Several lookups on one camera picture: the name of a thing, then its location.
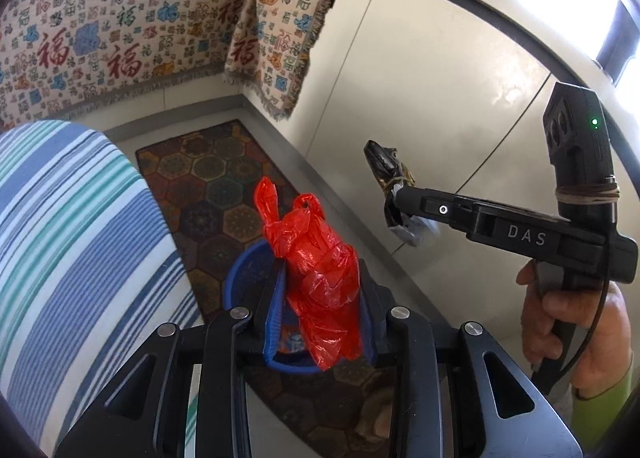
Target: hexagon tile pattern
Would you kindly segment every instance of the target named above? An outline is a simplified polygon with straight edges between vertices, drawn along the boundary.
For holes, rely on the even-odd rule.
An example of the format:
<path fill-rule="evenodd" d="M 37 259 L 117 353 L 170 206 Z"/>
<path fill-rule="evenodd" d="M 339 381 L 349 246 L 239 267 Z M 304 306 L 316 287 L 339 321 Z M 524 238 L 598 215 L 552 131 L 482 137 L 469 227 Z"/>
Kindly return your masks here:
<path fill-rule="evenodd" d="M 150 145 L 136 152 L 174 236 L 202 316 L 220 311 L 226 275 L 262 234 L 254 206 L 258 180 L 278 188 L 280 214 L 298 195 L 238 120 Z M 323 458 L 383 458 L 388 442 L 356 432 L 369 395 L 394 383 L 393 370 L 364 359 L 317 375 L 248 368 L 245 379 L 277 417 Z"/>

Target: silver screw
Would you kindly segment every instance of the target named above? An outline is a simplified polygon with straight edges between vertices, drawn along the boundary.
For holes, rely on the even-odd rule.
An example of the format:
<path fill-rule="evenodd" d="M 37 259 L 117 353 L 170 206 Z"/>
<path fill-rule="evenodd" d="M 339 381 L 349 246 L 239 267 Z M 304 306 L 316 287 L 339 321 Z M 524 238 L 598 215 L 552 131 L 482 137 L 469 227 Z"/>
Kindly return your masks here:
<path fill-rule="evenodd" d="M 391 308 L 391 315 L 396 319 L 406 319 L 410 314 L 409 309 L 404 306 L 394 306 Z"/>
<path fill-rule="evenodd" d="M 465 332 L 469 335 L 480 335 L 482 333 L 482 327 L 478 323 L 467 323 L 465 324 Z"/>
<path fill-rule="evenodd" d="M 249 316 L 249 310 L 244 306 L 236 306 L 235 308 L 231 308 L 229 315 L 233 317 L 233 319 L 244 319 Z"/>
<path fill-rule="evenodd" d="M 175 333 L 175 324 L 164 323 L 158 327 L 158 335 L 161 337 L 171 337 Z"/>

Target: red plastic bag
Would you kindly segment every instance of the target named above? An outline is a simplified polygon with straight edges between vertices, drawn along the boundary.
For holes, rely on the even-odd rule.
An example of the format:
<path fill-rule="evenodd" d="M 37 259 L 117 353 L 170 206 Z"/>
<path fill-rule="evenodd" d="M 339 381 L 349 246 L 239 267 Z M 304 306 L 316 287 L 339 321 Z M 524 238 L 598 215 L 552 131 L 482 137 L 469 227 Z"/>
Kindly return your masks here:
<path fill-rule="evenodd" d="M 341 357 L 362 354 L 358 291 L 360 274 L 353 247 L 324 221 L 313 194 L 302 194 L 282 221 L 276 186 L 263 177 L 255 187 L 255 206 L 276 257 L 287 261 L 287 300 L 300 319 L 300 332 L 322 371 Z"/>

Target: human hand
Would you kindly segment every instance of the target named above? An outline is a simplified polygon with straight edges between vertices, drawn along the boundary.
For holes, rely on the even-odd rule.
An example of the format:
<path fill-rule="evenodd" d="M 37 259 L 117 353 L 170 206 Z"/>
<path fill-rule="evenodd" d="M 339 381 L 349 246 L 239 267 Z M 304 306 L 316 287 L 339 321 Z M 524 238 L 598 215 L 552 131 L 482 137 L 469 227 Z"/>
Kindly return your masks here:
<path fill-rule="evenodd" d="M 598 303 L 599 291 L 548 292 L 542 300 L 535 285 L 535 262 L 529 261 L 516 277 L 527 286 L 522 308 L 522 351 L 531 364 L 543 358 L 558 359 L 560 339 L 551 333 L 556 319 L 588 328 Z M 575 365 L 571 383 L 581 398 L 593 398 L 619 383 L 631 365 L 631 326 L 620 288 L 611 282 L 602 316 L 585 352 Z"/>

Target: striped fabric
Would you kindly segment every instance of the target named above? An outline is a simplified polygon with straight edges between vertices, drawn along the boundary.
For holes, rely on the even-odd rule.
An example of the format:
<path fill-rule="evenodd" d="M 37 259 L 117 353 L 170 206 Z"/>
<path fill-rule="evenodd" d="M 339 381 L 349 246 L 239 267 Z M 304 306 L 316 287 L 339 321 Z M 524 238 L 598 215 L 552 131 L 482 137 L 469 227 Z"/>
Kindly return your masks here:
<path fill-rule="evenodd" d="M 52 456 L 159 324 L 202 320 L 151 192 L 104 135 L 31 123 L 0 136 L 0 161 L 0 391 Z"/>

